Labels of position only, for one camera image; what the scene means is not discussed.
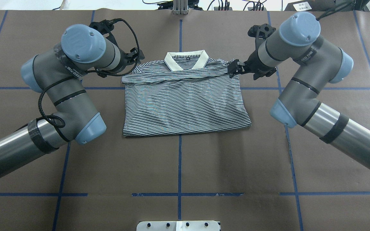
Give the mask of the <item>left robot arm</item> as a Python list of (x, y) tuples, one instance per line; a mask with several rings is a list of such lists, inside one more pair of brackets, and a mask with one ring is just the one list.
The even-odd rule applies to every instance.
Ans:
[(144, 59), (138, 39), (128, 53), (112, 34), (117, 18), (71, 25), (50, 50), (35, 55), (21, 68), (23, 81), (39, 93), (37, 117), (0, 139), (0, 178), (76, 141), (86, 144), (101, 136), (106, 125), (81, 79), (89, 73), (123, 76)]

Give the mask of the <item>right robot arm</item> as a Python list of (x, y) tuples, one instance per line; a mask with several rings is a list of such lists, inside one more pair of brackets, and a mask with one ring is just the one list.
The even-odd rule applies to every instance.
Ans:
[(254, 25), (255, 50), (244, 62), (231, 61), (228, 75), (252, 73), (269, 77), (291, 58), (299, 69), (286, 85), (270, 115), (293, 128), (304, 127), (370, 170), (370, 130), (317, 99), (327, 83), (338, 83), (353, 69), (353, 59), (321, 34), (320, 22), (310, 12), (296, 12), (278, 29)]

